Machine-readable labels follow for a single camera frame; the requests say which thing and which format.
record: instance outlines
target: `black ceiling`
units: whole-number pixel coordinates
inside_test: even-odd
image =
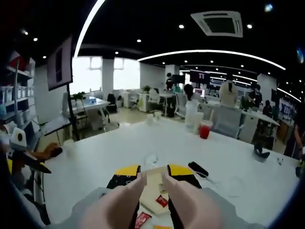
[[[44,55],[54,49],[70,34],[75,41],[94,0],[49,0],[37,3],[23,27],[29,35],[19,35],[18,47],[30,53],[37,64],[44,63]],[[265,12],[267,3],[273,4],[271,12]],[[99,9],[83,40],[80,55],[117,56],[139,59],[154,54],[181,50],[226,50],[242,52],[265,58],[286,68],[286,71],[271,64],[249,57],[221,53],[184,53],[149,59],[143,62],[162,65],[191,65],[185,68],[236,73],[255,78],[268,72],[277,78],[280,87],[293,90],[296,97],[305,91],[304,66],[297,61],[296,50],[302,47],[302,7],[283,1],[198,1],[198,0],[106,0]],[[211,10],[232,10],[241,14],[244,37],[209,37],[191,18],[192,13]],[[240,68],[234,70],[223,68]]]

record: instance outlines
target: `ceiling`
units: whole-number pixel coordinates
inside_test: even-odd
[[[300,98],[305,92],[304,65],[297,61],[296,50],[304,40],[302,10],[296,4],[267,2],[198,0],[106,0],[93,18],[79,55],[101,55],[140,59],[183,50],[224,50],[246,53],[275,62],[269,63],[233,54],[182,53],[152,58],[144,63],[183,65],[184,69],[216,71],[256,78],[260,73],[278,79],[279,87]],[[70,34],[74,45],[94,0],[49,0],[37,2],[24,20],[29,35],[19,34],[17,46],[29,53],[38,65],[42,56],[50,55]],[[267,3],[273,10],[265,12]],[[241,14],[243,37],[206,36],[191,18],[192,13],[211,10],[231,10]]]

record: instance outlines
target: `red packet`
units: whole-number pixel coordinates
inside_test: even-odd
[[[145,212],[141,212],[137,217],[134,228],[139,229],[149,218],[151,218],[150,215],[146,214]]]
[[[162,197],[162,195],[160,195],[160,196],[156,199],[156,201],[157,201],[159,204],[161,204],[162,207],[166,207],[166,205],[168,204],[167,199],[164,199],[164,198]]]

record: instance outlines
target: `floor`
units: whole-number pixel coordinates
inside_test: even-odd
[[[127,109],[127,108],[120,108],[119,112],[117,114],[110,115],[110,120],[112,123],[118,122],[120,124],[120,127],[122,127],[122,126],[128,126],[131,124],[135,124],[138,122],[142,122],[142,121],[146,120],[146,116],[147,116],[147,113],[140,112],[135,109],[131,110],[131,109]],[[181,122],[180,118],[170,118],[170,119]],[[111,131],[114,129],[117,129],[116,125],[111,125],[107,131]],[[104,132],[103,130],[92,131],[91,129],[85,129],[83,132],[81,132],[81,135],[83,137],[87,138],[87,137],[90,137],[93,135],[101,134],[103,132]],[[63,131],[62,130],[58,132],[58,137],[57,137],[56,133],[53,133],[51,135],[41,138],[39,140],[37,151],[38,152],[43,151],[44,148],[51,142],[58,142],[58,138],[60,140],[60,144],[62,144],[63,143]],[[283,154],[285,147],[286,146],[281,141],[277,140],[274,143],[273,150],[275,152]]]

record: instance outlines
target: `air conditioner vent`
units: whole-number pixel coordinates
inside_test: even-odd
[[[239,12],[209,11],[193,13],[191,17],[207,36],[243,37],[243,24]]]

